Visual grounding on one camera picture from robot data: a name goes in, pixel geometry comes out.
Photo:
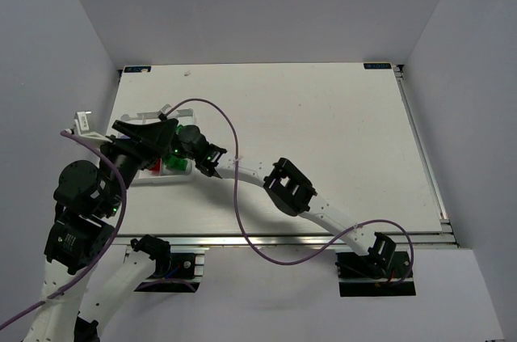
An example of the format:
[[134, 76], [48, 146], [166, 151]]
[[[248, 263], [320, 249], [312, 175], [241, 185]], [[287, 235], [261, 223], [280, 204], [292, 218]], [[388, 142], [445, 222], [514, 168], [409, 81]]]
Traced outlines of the green square lego brick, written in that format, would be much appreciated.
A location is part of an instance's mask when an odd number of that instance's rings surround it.
[[171, 155], [164, 161], [164, 165], [170, 171], [185, 172], [187, 170], [188, 161], [185, 158], [179, 158], [177, 156]]

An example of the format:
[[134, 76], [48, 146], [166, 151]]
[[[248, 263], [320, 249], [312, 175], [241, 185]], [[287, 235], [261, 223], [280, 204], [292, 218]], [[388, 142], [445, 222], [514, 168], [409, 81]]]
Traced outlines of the purple red flower lego figure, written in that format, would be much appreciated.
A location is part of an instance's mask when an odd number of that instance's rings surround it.
[[157, 162], [155, 162], [153, 164], [153, 166], [150, 166], [148, 168], [148, 171], [151, 171], [153, 173], [159, 173], [161, 171], [161, 168], [162, 168], [162, 163], [160, 160], [158, 160]]

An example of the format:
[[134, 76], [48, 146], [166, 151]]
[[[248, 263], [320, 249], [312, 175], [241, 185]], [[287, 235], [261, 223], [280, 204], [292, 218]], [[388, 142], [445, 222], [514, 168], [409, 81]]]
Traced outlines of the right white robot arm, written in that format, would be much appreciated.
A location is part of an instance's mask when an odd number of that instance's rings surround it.
[[198, 171], [208, 177], [262, 188], [282, 213], [312, 222], [333, 236], [339, 235], [359, 257], [370, 277], [383, 278], [389, 274], [395, 242], [333, 207], [290, 160], [280, 158], [267, 164], [232, 158], [226, 150], [209, 143], [195, 125], [177, 129], [173, 153], [192, 160]]

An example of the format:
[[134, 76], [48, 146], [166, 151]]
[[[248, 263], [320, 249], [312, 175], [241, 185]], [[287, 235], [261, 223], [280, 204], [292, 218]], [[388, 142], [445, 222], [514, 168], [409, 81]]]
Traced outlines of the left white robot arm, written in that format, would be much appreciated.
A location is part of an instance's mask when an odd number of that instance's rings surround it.
[[59, 175], [53, 193], [55, 218], [44, 249], [44, 283], [27, 341], [98, 341], [102, 329], [146, 278], [164, 277], [171, 266], [168, 242], [147, 234], [131, 242], [132, 251], [99, 293], [92, 309], [81, 308], [89, 279], [113, 243], [128, 188], [138, 171], [150, 169], [172, 152], [178, 121], [163, 118], [148, 125], [116, 121], [122, 137], [84, 133], [78, 122], [63, 136], [99, 157], [78, 160]]

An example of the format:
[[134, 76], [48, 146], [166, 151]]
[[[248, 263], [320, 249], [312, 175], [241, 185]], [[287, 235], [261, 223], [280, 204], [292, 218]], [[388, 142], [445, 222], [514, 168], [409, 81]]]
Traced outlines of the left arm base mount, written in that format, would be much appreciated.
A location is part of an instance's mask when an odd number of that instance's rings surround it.
[[135, 289], [138, 293], [195, 293], [200, 286], [195, 282], [196, 254], [173, 252], [170, 243], [145, 235], [132, 239], [133, 251], [143, 251], [154, 262], [154, 272]]

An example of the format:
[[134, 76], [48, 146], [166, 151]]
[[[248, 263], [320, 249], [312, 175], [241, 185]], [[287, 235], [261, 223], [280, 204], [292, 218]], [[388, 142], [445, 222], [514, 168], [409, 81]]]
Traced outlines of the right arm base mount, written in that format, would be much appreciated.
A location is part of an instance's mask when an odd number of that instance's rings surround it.
[[340, 252], [336, 256], [341, 298], [395, 298], [416, 295], [412, 272], [398, 284], [410, 266], [410, 257], [405, 251], [395, 252], [386, 272], [369, 268], [352, 252]]

